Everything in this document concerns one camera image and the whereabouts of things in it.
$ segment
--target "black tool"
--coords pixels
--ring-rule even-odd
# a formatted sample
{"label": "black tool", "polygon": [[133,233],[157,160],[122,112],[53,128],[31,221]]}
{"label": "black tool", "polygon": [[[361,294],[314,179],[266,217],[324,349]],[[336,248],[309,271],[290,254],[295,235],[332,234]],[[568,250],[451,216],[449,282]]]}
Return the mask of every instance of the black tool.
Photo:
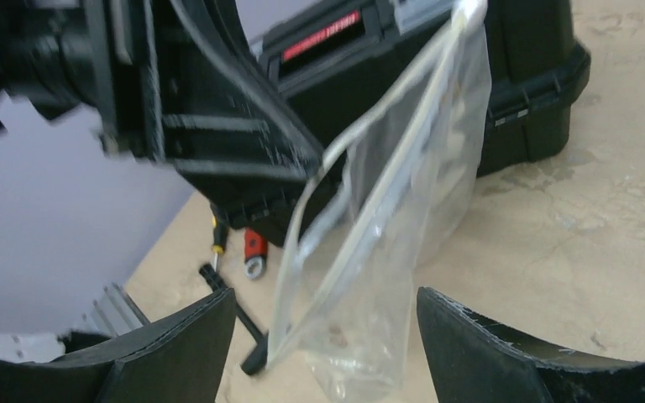
{"label": "black tool", "polygon": [[[206,280],[213,292],[228,288],[223,277],[210,263],[202,265],[199,269],[199,275]],[[260,331],[249,314],[244,311],[243,307],[241,307],[238,302],[236,302],[236,316],[239,318],[241,323],[244,324],[246,330],[249,331],[251,337],[253,337],[256,342],[254,349],[251,350],[243,363],[241,363],[241,370],[243,370],[246,375],[253,376],[260,373],[265,368],[265,362],[268,359],[268,333],[264,335]]]}

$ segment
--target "screwdriver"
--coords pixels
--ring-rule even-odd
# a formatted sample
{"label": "screwdriver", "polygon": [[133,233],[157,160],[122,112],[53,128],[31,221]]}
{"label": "screwdriver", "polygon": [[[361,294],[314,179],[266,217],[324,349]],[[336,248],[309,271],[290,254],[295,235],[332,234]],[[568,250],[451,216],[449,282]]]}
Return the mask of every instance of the screwdriver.
{"label": "screwdriver", "polygon": [[212,266],[214,271],[218,271],[223,254],[226,252],[226,243],[228,241],[228,227],[221,224],[216,217],[212,217],[213,223],[213,243],[212,243]]}

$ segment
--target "zip lock bag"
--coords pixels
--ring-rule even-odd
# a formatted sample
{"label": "zip lock bag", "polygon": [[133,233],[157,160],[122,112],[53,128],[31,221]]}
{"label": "zip lock bag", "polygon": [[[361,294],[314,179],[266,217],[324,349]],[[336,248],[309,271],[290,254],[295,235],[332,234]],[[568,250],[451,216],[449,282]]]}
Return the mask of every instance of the zip lock bag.
{"label": "zip lock bag", "polygon": [[[372,402],[401,387],[427,223],[443,237],[453,231],[480,162],[491,85],[485,10],[486,0],[454,4],[390,90],[331,143],[296,205],[267,368],[302,350],[331,401]],[[306,203],[343,152],[343,182],[301,237]],[[330,260],[312,264],[316,255]],[[300,311],[303,277],[315,274]]]}

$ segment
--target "black plastic case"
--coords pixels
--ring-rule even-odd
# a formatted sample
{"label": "black plastic case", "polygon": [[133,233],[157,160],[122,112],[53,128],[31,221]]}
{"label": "black plastic case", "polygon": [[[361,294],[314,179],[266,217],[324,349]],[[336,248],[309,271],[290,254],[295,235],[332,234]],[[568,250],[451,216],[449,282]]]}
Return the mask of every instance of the black plastic case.
{"label": "black plastic case", "polygon": [[[381,98],[448,20],[452,3],[325,0],[274,27],[252,51],[292,109],[328,145]],[[490,0],[485,28],[493,89],[479,175],[557,154],[568,141],[569,107],[590,75],[590,55],[574,37],[569,0]],[[303,225],[334,194],[339,168],[309,203]],[[227,201],[212,200],[215,213],[233,228],[253,228],[282,245],[302,188],[249,185],[228,193]]]}

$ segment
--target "red label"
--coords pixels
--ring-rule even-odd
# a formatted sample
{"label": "red label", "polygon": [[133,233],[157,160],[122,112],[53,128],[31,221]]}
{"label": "red label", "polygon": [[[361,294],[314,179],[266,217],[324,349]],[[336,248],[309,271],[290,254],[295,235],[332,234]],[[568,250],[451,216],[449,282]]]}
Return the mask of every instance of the red label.
{"label": "red label", "polygon": [[359,23],[361,20],[362,14],[359,12],[359,10],[353,11],[352,13],[328,25],[326,28],[320,29],[315,34],[308,36],[297,44],[294,44],[290,48],[286,49],[283,52],[283,61],[288,61],[298,56],[300,53],[309,50],[316,44],[320,44],[325,39],[338,34],[340,31]]}

